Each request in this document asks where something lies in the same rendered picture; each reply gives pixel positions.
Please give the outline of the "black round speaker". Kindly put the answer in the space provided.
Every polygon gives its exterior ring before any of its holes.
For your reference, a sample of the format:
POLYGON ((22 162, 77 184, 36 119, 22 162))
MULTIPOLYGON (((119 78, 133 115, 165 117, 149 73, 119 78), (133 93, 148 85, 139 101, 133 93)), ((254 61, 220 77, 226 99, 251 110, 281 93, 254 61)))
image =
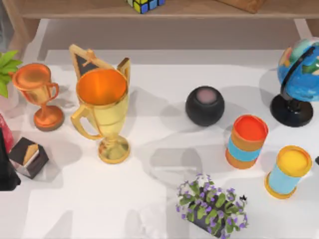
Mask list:
POLYGON ((225 100, 222 94, 211 86, 195 88, 187 97, 185 111, 196 125, 207 127, 217 123, 223 116, 225 100))

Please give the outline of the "large gold trophy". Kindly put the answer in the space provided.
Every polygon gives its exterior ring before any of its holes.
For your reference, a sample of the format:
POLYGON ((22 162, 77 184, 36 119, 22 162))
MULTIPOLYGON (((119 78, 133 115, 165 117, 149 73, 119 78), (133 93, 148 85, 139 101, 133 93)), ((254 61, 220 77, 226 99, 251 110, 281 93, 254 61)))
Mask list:
POLYGON ((101 139, 98 154, 109 164, 123 162, 130 153, 128 141, 119 135, 128 111, 127 78, 115 69, 94 69, 76 84, 79 108, 71 116, 85 138, 101 139))

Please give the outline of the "orange can with blue band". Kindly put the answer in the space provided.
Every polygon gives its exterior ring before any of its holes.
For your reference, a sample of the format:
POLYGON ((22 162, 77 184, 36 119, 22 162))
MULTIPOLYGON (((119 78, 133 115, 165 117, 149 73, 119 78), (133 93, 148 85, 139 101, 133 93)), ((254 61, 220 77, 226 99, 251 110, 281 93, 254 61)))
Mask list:
POLYGON ((256 163, 268 135, 267 124, 254 115, 238 117, 226 147, 225 157, 237 169, 248 169, 256 163))

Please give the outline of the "framed blackboard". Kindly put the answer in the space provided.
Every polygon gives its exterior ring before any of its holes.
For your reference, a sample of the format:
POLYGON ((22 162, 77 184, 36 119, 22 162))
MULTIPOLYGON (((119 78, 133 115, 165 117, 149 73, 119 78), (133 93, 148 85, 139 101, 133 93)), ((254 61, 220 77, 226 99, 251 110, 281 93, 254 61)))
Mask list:
MULTIPOLYGON (((77 79, 79 80, 85 73, 97 69, 115 69, 109 63, 98 58, 94 51, 91 49, 84 50, 79 46, 72 44, 69 47, 73 66, 76 72, 77 79)), ((128 57, 124 58, 118 65, 117 70, 121 72, 129 82, 131 73, 131 62, 128 57)))

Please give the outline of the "purple flower plant pot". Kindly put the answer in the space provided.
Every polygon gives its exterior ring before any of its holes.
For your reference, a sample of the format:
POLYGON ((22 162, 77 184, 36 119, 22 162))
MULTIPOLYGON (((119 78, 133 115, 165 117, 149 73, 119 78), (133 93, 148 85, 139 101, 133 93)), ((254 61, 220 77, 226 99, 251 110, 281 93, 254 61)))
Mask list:
POLYGON ((234 188, 217 187, 208 174, 178 187, 176 211, 183 220, 202 228, 218 239, 230 239, 233 232, 247 228, 247 198, 237 197, 234 188))

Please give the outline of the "multicoloured puzzle cube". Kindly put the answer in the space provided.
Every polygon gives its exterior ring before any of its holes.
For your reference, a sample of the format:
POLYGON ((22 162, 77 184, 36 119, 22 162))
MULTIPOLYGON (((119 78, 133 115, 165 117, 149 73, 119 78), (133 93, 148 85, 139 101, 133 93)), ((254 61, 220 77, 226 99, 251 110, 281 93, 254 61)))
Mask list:
POLYGON ((145 14, 148 11, 165 4, 165 0, 125 0, 125 2, 139 14, 145 14))

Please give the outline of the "small copper trophy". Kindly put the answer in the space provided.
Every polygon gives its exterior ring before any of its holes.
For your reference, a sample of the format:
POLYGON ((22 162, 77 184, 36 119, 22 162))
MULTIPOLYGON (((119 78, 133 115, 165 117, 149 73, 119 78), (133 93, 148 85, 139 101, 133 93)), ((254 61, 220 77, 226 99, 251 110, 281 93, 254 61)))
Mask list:
POLYGON ((48 105, 58 96, 59 85, 51 81, 51 71, 46 65, 27 64, 8 75, 25 99, 40 107, 33 116, 33 122, 40 131, 53 131, 63 124, 64 113, 61 108, 48 105))

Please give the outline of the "black and gold box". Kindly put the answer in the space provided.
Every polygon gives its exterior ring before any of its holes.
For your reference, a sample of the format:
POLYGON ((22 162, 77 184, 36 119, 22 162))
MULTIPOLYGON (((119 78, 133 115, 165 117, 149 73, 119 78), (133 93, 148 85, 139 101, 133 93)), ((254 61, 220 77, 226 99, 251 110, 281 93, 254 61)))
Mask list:
POLYGON ((9 153, 15 170, 33 179, 49 161, 42 145, 22 137, 9 153))

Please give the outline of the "wooden open shelf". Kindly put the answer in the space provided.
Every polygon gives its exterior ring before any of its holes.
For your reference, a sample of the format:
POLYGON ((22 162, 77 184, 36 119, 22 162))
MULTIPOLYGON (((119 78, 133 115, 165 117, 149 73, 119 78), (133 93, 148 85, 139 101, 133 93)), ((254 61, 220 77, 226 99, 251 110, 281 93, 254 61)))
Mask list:
POLYGON ((124 0, 0 0, 13 27, 8 48, 23 55, 42 19, 68 24, 60 44, 70 36, 81 45, 101 43, 113 49, 205 49, 245 34, 256 23, 261 29, 275 21, 305 19, 319 37, 319 0, 266 0, 249 13, 216 0, 166 0, 138 14, 124 0))

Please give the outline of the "yellow can with blue band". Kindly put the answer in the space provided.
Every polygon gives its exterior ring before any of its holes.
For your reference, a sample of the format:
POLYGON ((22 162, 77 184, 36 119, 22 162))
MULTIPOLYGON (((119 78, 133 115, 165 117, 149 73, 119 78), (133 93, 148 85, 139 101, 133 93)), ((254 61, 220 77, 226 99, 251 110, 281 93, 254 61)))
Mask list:
POLYGON ((278 199, 291 197, 312 165, 310 155, 303 148, 294 145, 283 147, 277 154, 274 168, 265 177, 266 190, 278 199))

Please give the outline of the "brown wooden box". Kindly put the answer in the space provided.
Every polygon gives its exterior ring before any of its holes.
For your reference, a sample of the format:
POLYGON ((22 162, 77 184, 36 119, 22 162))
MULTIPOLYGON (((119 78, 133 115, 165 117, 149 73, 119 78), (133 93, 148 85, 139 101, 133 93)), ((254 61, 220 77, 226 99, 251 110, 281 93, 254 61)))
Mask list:
POLYGON ((227 4, 229 6, 235 7, 237 9, 240 9, 249 13, 256 13, 262 3, 261 0, 216 0, 216 1, 227 4))

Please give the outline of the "blue globe on black stand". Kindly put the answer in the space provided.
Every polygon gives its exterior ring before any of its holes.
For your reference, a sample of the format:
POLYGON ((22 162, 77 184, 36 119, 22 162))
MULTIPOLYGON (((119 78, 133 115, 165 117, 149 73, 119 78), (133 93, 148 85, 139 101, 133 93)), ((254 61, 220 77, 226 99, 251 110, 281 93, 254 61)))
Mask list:
POLYGON ((281 124, 301 127, 313 118, 311 102, 319 102, 319 37, 306 38, 288 47, 277 67, 280 93, 270 105, 281 124))

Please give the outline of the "red object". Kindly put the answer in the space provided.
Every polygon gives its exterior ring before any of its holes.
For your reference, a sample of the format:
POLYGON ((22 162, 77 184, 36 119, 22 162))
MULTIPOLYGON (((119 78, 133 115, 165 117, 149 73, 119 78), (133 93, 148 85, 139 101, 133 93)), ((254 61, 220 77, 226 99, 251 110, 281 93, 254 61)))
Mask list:
POLYGON ((9 153, 13 147, 13 134, 1 114, 0 127, 2 128, 6 151, 9 153))

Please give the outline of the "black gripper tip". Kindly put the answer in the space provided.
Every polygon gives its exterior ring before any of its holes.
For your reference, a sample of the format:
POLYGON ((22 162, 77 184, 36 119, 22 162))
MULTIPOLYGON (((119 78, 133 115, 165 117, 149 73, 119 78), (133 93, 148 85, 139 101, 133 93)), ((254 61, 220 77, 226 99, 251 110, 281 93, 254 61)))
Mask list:
POLYGON ((0 128, 0 191, 13 191, 21 184, 5 147, 5 140, 0 128))

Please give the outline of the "green leafy plant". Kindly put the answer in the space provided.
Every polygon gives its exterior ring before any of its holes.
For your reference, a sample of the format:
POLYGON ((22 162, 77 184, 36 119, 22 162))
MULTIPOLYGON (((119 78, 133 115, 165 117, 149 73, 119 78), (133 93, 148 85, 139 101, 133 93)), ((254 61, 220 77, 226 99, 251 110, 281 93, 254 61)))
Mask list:
POLYGON ((14 59, 17 50, 0 52, 0 96, 8 98, 7 84, 11 81, 10 73, 15 73, 22 61, 14 59))

